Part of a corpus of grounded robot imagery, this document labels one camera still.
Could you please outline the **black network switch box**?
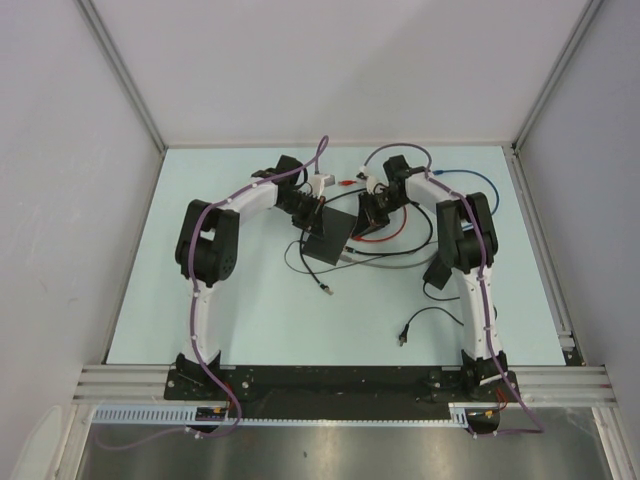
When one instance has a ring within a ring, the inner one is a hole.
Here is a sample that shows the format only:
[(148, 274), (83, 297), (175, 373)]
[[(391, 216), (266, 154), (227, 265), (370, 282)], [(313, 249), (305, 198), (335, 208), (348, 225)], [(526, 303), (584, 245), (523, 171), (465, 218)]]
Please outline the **black network switch box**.
[(307, 238), (302, 248), (303, 254), (336, 266), (351, 237), (356, 220), (357, 217), (352, 214), (326, 207), (322, 214), (322, 231)]

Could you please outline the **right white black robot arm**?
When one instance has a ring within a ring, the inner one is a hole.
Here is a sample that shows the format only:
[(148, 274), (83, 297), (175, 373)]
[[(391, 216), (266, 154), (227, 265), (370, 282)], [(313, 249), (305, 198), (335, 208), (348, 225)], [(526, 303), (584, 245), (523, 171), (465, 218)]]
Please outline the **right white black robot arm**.
[(481, 192), (454, 190), (429, 168), (411, 168), (402, 155), (389, 158), (383, 168), (387, 182), (381, 187), (365, 166), (360, 169), (358, 177), (366, 187), (358, 195), (354, 234), (382, 229), (392, 212), (409, 204), (435, 215), (437, 252), (425, 282), (442, 289), (455, 280), (464, 325), (461, 388), (469, 399), (484, 401), (508, 369), (491, 294), (498, 240), (488, 199)]

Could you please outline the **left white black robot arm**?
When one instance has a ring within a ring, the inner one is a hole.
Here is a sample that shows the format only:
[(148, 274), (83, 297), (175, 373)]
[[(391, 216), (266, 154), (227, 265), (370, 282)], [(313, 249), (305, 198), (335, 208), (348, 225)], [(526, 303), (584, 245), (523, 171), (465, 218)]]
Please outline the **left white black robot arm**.
[(297, 181), (306, 168), (283, 156), (276, 167), (255, 172), (247, 185), (227, 198), (214, 203), (193, 200), (187, 207), (175, 260), (192, 284), (188, 334), (181, 355), (198, 365), (189, 371), (185, 385), (199, 399), (214, 397), (221, 387), (220, 374), (206, 366), (221, 351), (214, 338), (210, 307), (235, 269), (240, 227), (277, 207), (291, 215), (299, 228), (312, 230), (320, 218), (324, 190), (335, 184), (335, 176), (317, 171), (303, 182), (309, 187), (305, 190)]

